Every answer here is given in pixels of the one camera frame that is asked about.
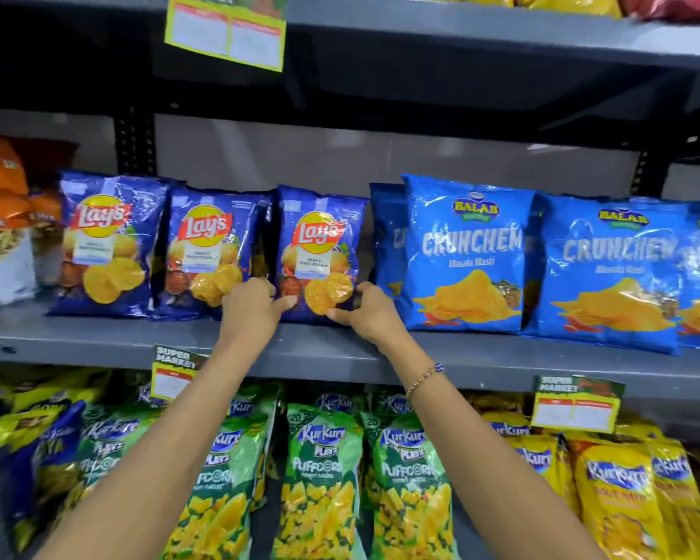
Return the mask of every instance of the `beaded bracelet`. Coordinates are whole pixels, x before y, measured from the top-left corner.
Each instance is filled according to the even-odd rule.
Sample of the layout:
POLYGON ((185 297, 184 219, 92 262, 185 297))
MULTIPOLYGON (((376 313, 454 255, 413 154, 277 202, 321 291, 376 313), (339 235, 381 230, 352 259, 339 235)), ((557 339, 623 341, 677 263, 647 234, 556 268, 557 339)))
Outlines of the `beaded bracelet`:
POLYGON ((412 392, 415 391, 415 389, 417 389, 424 380, 430 376, 434 376, 436 373, 443 373, 443 364, 435 364, 432 369, 429 369, 423 373, 417 379, 417 381, 410 385, 410 387, 407 389, 407 393, 405 394, 407 396, 407 401, 410 400, 410 395, 412 395, 412 392))

